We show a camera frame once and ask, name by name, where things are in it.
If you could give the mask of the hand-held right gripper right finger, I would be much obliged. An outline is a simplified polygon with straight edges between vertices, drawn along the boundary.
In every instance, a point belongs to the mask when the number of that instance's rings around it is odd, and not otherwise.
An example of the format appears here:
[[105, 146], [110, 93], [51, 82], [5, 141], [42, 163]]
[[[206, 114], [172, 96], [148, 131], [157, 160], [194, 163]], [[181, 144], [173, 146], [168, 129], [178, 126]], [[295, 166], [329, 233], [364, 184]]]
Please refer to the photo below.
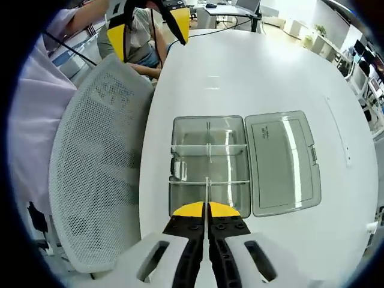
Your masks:
[[287, 251], [252, 233], [233, 207], [208, 203], [209, 259], [218, 287], [309, 287]]

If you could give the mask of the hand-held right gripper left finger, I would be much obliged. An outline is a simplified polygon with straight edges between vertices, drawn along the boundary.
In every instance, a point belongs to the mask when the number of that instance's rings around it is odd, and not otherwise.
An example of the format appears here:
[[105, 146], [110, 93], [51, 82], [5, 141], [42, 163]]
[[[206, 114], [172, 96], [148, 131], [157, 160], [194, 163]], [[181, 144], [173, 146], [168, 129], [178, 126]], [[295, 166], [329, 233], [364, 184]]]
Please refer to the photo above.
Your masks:
[[194, 287], [203, 259], [205, 202], [177, 209], [161, 233], [119, 256], [99, 287]]

